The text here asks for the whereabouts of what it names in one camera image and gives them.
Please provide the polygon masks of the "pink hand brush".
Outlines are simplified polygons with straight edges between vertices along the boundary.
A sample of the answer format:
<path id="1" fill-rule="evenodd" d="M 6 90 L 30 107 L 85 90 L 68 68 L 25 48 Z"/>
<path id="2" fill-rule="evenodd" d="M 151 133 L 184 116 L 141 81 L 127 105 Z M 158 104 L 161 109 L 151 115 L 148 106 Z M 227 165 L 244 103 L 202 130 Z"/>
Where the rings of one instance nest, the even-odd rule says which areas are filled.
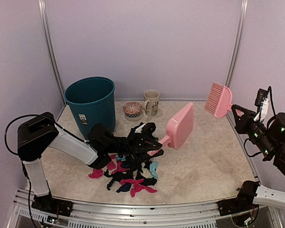
<path id="1" fill-rule="evenodd" d="M 231 111 L 232 99 L 233 94 L 227 86 L 213 83 L 204 108 L 216 118 L 222 118 Z"/>

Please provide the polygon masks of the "pink dustpan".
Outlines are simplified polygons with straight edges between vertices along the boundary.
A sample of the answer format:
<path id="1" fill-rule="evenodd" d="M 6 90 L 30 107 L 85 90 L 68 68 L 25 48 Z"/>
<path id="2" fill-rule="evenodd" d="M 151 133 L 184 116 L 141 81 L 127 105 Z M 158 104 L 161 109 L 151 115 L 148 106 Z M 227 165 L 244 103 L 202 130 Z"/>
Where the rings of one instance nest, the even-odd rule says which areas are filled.
<path id="1" fill-rule="evenodd" d="M 159 140 L 162 147 L 179 149 L 193 130 L 194 103 L 188 102 L 167 123 L 166 135 Z"/>

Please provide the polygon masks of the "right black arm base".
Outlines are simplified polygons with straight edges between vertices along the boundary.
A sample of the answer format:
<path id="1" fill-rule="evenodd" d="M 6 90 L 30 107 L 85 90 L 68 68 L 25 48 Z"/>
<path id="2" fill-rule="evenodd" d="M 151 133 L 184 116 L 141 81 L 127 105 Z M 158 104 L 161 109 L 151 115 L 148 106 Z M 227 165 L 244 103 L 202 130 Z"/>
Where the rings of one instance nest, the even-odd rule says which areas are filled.
<path id="1" fill-rule="evenodd" d="M 217 202 L 220 216 L 231 215 L 252 209 L 254 197 L 257 196 L 259 182 L 247 180 L 238 188 L 235 198 L 223 199 Z"/>

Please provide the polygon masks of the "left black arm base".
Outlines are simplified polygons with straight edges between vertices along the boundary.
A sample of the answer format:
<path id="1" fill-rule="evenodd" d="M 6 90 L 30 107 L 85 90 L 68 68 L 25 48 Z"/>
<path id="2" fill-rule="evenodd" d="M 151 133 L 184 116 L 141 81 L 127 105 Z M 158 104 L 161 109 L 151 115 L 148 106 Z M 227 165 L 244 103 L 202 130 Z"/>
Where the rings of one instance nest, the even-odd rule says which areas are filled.
<path id="1" fill-rule="evenodd" d="M 37 197 L 35 196 L 33 202 L 31 204 L 33 209 L 38 209 L 43 212 L 55 214 L 58 216 L 70 217 L 73 202 L 64 200 L 64 199 L 56 199 L 53 198 L 51 194 L 46 196 Z"/>

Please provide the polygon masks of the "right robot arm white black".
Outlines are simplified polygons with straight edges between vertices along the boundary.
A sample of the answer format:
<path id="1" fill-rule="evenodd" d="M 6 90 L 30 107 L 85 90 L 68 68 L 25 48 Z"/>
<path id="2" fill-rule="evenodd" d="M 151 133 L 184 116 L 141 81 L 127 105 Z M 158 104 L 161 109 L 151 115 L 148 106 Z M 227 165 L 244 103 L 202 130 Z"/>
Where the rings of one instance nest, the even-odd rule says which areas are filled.
<path id="1" fill-rule="evenodd" d="M 263 161 L 273 161 L 273 165 L 285 176 L 285 113 L 274 115 L 265 126 L 251 110 L 236 104 L 232 105 L 231 110 L 237 133 L 246 134 L 260 150 Z M 253 204 L 285 209 L 285 192 L 247 180 L 233 202 L 233 206 L 239 211 Z"/>

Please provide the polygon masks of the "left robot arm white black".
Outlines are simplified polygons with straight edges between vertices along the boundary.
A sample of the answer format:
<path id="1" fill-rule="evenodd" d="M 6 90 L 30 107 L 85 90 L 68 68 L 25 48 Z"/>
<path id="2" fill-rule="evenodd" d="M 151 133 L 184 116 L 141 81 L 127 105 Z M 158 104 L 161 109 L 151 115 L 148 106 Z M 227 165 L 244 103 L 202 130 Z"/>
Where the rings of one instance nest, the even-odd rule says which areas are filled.
<path id="1" fill-rule="evenodd" d="M 163 144 L 152 136 L 156 128 L 154 123 L 141 123 L 126 137 L 114 136 L 104 124 L 97 123 L 83 140 L 59 125 L 50 112 L 19 116 L 11 123 L 22 118 L 28 118 L 28 121 L 18 127 L 17 151 L 11 148 L 8 151 L 20 158 L 38 203 L 46 211 L 57 207 L 41 161 L 47 148 L 64 152 L 93 169 L 105 167 L 111 161 L 111 153 L 129 157 L 133 163 L 145 162 L 164 153 Z"/>

